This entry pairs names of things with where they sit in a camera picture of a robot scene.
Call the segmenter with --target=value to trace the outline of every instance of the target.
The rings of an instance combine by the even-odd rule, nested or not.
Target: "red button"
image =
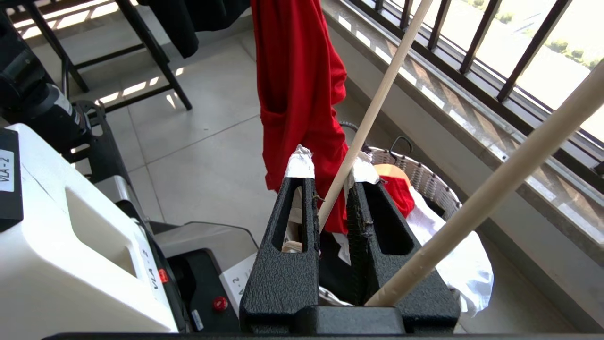
[[[228,300],[226,297],[224,296],[218,296],[216,299],[214,299],[214,310],[217,312],[222,312],[225,309],[227,309],[228,307]]]
[[[170,281],[168,279],[168,273],[166,273],[163,268],[159,269],[158,273],[159,273],[159,279],[161,280],[162,283],[166,283],[166,282]]]

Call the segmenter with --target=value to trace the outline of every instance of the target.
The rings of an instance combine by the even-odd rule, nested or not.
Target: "window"
[[[343,0],[398,37],[421,0]],[[604,58],[604,1],[433,0],[413,49],[530,134]],[[555,153],[604,192],[604,106]]]

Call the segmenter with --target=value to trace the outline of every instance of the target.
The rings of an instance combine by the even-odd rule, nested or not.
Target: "black jacket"
[[[229,27],[249,7],[249,0],[138,0],[148,5],[183,58],[197,51],[195,32]]]

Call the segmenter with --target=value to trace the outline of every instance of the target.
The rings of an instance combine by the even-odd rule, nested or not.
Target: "red fabric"
[[[348,151],[332,107],[346,96],[346,70],[327,34],[320,0],[252,0],[266,186],[279,190],[298,144],[313,152],[325,197]],[[325,230],[347,234],[344,194]]]
[[[390,194],[390,197],[392,197],[394,204],[399,208],[403,217],[407,218],[413,208],[415,208],[415,201],[413,200],[413,196],[411,196],[407,182],[401,178],[381,177],[386,181],[384,187]]]

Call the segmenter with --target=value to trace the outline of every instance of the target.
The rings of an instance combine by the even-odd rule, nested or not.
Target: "wooden rod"
[[[399,74],[399,69],[403,65],[403,61],[405,61],[405,57],[411,48],[413,40],[415,40],[417,32],[419,32],[419,29],[422,26],[423,18],[426,16],[431,4],[432,0],[422,0],[415,15],[413,16],[411,25],[409,25],[409,28],[403,36],[403,39],[400,41],[399,47],[396,49],[394,57],[390,62],[390,66],[386,70],[384,78],[382,79],[379,88],[377,88],[377,92],[373,97],[373,100],[371,100],[371,104],[365,113],[365,117],[359,126],[359,130],[355,134],[352,145],[350,145],[350,149],[344,157],[344,161],[342,162],[342,165],[340,165],[338,172],[336,173],[336,177],[333,179],[332,185],[327,191],[325,201],[319,209],[319,232],[321,232],[325,226],[327,217],[329,217],[333,205],[338,199],[340,191],[342,191],[344,181],[346,181],[352,166],[355,164],[356,156],[359,154],[359,151],[361,151],[361,147],[369,134],[369,130],[378,116],[379,110],[382,108],[386,95],[388,94],[390,87],[392,87],[392,83],[394,82],[397,74]]]
[[[520,145],[365,306],[394,306],[604,103],[604,62]]]

